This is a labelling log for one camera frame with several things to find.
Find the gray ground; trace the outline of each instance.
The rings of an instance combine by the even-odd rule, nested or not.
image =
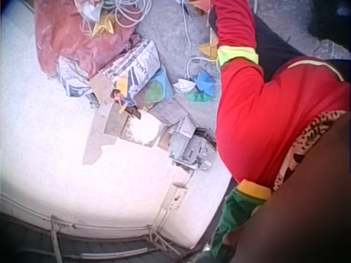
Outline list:
[[[197,45],[208,42],[210,38],[206,17],[198,16],[191,5],[188,10],[188,30],[194,43],[191,56],[201,56]],[[350,58],[342,47],[333,45],[330,41],[320,42],[307,32],[311,14],[309,0],[258,0],[257,14],[283,39],[290,38],[289,43],[306,55],[323,59]],[[175,0],[153,0],[153,8],[138,26],[138,32],[156,43],[171,83],[175,83],[177,78],[183,78],[188,42],[180,5]],[[219,72],[214,65],[196,61],[191,64],[191,74],[196,74],[200,68],[206,70],[219,83]],[[194,103],[183,96],[176,96],[199,125],[208,126],[212,130],[216,128],[220,84],[216,88],[216,98],[212,102]]]

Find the red sleeve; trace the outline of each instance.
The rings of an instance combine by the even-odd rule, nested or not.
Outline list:
[[[247,0],[213,0],[218,47],[256,48],[254,18]]]

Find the red plastic bag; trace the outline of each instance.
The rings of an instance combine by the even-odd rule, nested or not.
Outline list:
[[[80,30],[83,18],[74,0],[35,0],[34,3],[39,64],[42,71],[52,77],[57,76],[57,62],[61,55],[77,61],[92,78],[123,51],[135,29],[114,23],[114,35],[103,32],[95,37],[86,36]],[[139,17],[140,14],[135,14],[133,18]],[[123,25],[132,23],[123,16],[119,21]]]

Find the green cuff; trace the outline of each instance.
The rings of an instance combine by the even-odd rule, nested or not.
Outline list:
[[[218,49],[218,59],[220,66],[234,58],[245,58],[255,64],[258,64],[258,55],[253,48],[248,47],[230,47],[223,45]]]

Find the yellow cuff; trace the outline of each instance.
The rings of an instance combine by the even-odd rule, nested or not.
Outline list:
[[[268,200],[271,196],[271,190],[269,188],[245,179],[238,184],[236,189],[248,196],[253,196],[258,199]]]
[[[234,58],[245,58],[258,64],[258,55],[253,48],[220,46],[218,49],[218,59],[221,66]]]

